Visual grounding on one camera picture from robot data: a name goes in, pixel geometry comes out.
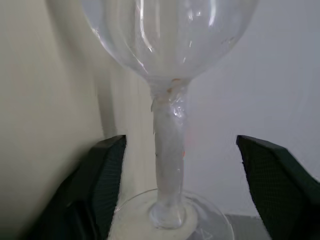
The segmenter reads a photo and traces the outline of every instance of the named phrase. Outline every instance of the clear glass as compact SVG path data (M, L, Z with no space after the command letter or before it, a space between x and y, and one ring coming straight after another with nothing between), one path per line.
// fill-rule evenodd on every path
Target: clear glass
M145 212L136 214L148 216L154 230L162 233L187 232L192 229L186 227L192 219L197 219L195 229L199 225L214 225L214 218L218 221L217 215L200 221L204 215L196 211L197 205L185 205L182 201L186 94L190 81L240 39L255 5L256 0L82 0L92 31L104 48L148 82L153 98L157 201L146 209L135 206L139 201L132 199L126 205L130 207L122 208L115 219L120 213L139 209ZM201 209L209 211L210 207ZM223 231L231 231L228 227L211 229L217 231L212 235L228 236ZM155 239L145 229L139 232L144 239ZM194 236L191 239L205 239Z
M188 214L176 230L155 228L145 214L157 201L157 189L146 191L125 202L115 211L109 240L234 240L228 219L212 203L184 191L183 205Z

